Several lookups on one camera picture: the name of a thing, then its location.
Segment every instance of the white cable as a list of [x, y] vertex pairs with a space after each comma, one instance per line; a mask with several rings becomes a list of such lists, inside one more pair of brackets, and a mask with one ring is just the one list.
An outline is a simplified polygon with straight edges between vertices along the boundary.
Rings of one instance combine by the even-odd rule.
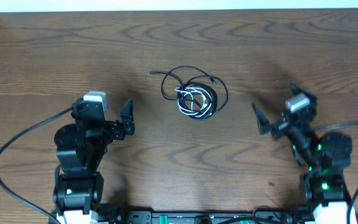
[[[190, 116], [195, 116], [197, 118], [200, 118], [200, 117], [204, 116], [209, 111], [209, 109], [212, 106], [212, 103], [211, 103], [212, 102], [212, 97], [206, 90], [204, 90], [202, 88], [198, 88], [198, 87], [188, 87], [188, 86], [184, 90], [179, 90], [179, 88], [180, 87], [176, 87], [175, 91], [181, 93], [182, 97], [185, 97], [186, 95], [190, 95], [191, 100], [194, 100], [193, 93], [196, 93], [197, 95], [200, 95], [203, 98], [203, 104], [201, 105], [201, 108], [198, 111], [193, 110], [193, 101], [191, 102], [190, 110], [188, 108], [182, 107], [180, 105], [180, 102], [178, 101], [178, 106], [179, 106], [179, 110], [180, 110], [181, 113], [183, 113], [185, 115], [190, 115]], [[202, 110], [205, 110], [204, 113], [202, 113], [200, 115], [197, 115]]]

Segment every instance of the black cable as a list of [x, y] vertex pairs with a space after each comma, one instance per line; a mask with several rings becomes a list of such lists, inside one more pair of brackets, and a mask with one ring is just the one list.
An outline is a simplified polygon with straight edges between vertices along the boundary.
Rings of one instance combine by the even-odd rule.
[[[192, 68], [192, 69], [195, 69], [195, 70], [201, 72], [203, 75], [193, 77], [193, 78], [189, 79], [186, 83], [183, 83], [181, 78], [179, 78], [179, 76], [172, 73], [173, 71], [175, 71], [176, 69], [179, 69], [179, 68]], [[207, 120], [213, 114], [221, 111], [224, 108], [224, 106], [226, 105], [227, 101], [229, 100], [229, 92], [228, 92], [227, 87], [224, 84], [224, 82], [219, 77], [215, 77], [213, 75], [208, 75], [206, 72], [202, 71], [201, 69], [199, 69], [197, 67], [182, 65], [182, 66], [177, 66], [177, 67], [171, 69], [169, 72], [149, 72], [149, 75], [155, 75], [155, 74], [165, 75], [164, 79], [161, 82], [162, 96], [167, 100], [178, 101], [180, 111], [184, 114], [187, 113], [187, 115], [193, 119], [197, 119], [200, 121]], [[170, 98], [164, 91], [163, 85], [164, 85], [165, 80], [167, 79], [168, 76], [175, 78], [180, 83], [180, 86], [176, 90], [176, 91], [178, 91], [176, 98]], [[203, 83], [193, 82], [193, 80], [196, 80], [199, 78], [208, 78], [211, 80], [211, 82], [214, 85], [217, 85], [215, 80], [218, 80], [219, 82], [222, 83], [222, 85], [226, 91], [226, 99], [225, 99], [224, 103], [221, 105], [221, 107], [217, 108], [218, 107], [218, 96], [217, 96], [216, 92], [210, 86], [205, 85]], [[201, 104], [197, 100], [192, 99], [192, 97], [193, 97], [192, 94], [194, 94], [194, 95], [200, 95], [200, 94], [198, 94], [198, 93], [186, 94], [186, 93], [184, 93], [184, 91], [187, 91], [186, 88], [202, 89], [202, 91], [204, 91], [207, 96], [206, 103]], [[186, 105], [186, 101], [195, 103], [197, 106], [199, 106], [199, 110], [193, 111], [191, 108], [189, 108]]]
[[[60, 117], [61, 115], [71, 111], [73, 108], [68, 108], [67, 110], [64, 110], [58, 114], [56, 114], [55, 116], [52, 116], [49, 119], [46, 119], [45, 121], [42, 121], [34, 126], [31, 126], [29, 128], [27, 128], [26, 130], [20, 132], [19, 134], [17, 134], [16, 136], [14, 136], [11, 140], [9, 140], [7, 143], [5, 143], [5, 145], [0, 149], [0, 156], [2, 154], [2, 152], [4, 152], [4, 150], [10, 145], [12, 144], [14, 141], [16, 141], [18, 138], [20, 138], [21, 136], [27, 134], [29, 131], [32, 131], [36, 128], [39, 128], [55, 119], [57, 119], [58, 117]], [[14, 198], [18, 199], [19, 201], [23, 202], [25, 205], [35, 209], [36, 211], [46, 215], [49, 217], [49, 219], [53, 220], [55, 223], [60, 224], [60, 222], [50, 213], [48, 213], [47, 211], [45, 211], [44, 209], [34, 205], [33, 203], [29, 202], [28, 200], [22, 198], [21, 196], [17, 195], [13, 190], [11, 190], [9, 187], [7, 187], [7, 185], [2, 181], [1, 177], [0, 177], [0, 186], [10, 195], [12, 195]]]
[[280, 217], [278, 217], [277, 213], [273, 211], [272, 208], [270, 208], [269, 206], [267, 205], [261, 205], [259, 207], [257, 207], [253, 212], [252, 212], [252, 217], [256, 218], [256, 213], [261, 209], [261, 208], [267, 208], [269, 209], [270, 212], [272, 212], [274, 214], [274, 216], [278, 219], [278, 220], [281, 220]]
[[[358, 126], [358, 121], [315, 127], [315, 128], [313, 128], [313, 130], [314, 131], [332, 131], [335, 129], [343, 129], [343, 128], [349, 128], [349, 127], [353, 127], [353, 126]], [[356, 191], [354, 192], [354, 195], [352, 197], [350, 205], [347, 208], [347, 213], [346, 213], [347, 224], [351, 224], [351, 211], [352, 211], [352, 207], [354, 206], [354, 202], [356, 201], [357, 196], [358, 196], [358, 187], [357, 187]]]
[[255, 222], [264, 222], [264, 223], [272, 223], [272, 224], [281, 224], [282, 222], [278, 222], [278, 221], [273, 221], [269, 218], [255, 218], [252, 216], [247, 216], [247, 217], [238, 217], [238, 218], [231, 218], [229, 220], [223, 221], [219, 224], [230, 224], [230, 223], [235, 223], [235, 222], [239, 222], [239, 221], [246, 221], [246, 220], [252, 220]]

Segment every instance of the wood grain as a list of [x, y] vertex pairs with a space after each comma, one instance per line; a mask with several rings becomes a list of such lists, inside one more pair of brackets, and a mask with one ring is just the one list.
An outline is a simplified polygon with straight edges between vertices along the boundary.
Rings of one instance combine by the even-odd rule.
[[[227, 106], [206, 122], [180, 114], [160, 94], [162, 77], [147, 75], [177, 65], [221, 77]], [[358, 119], [358, 9], [0, 14], [0, 147], [88, 90], [109, 93], [109, 119], [134, 99], [135, 135], [112, 143], [101, 163], [104, 202], [155, 210], [301, 203], [304, 168], [287, 140], [259, 136], [250, 107], [277, 118], [290, 81], [319, 97], [313, 125]], [[169, 80], [167, 89], [175, 85]], [[6, 183], [47, 210], [58, 164], [53, 136], [70, 122], [65, 116], [29, 133], [0, 160]], [[358, 128], [346, 133], [353, 192]], [[0, 188], [0, 223], [45, 222]]]

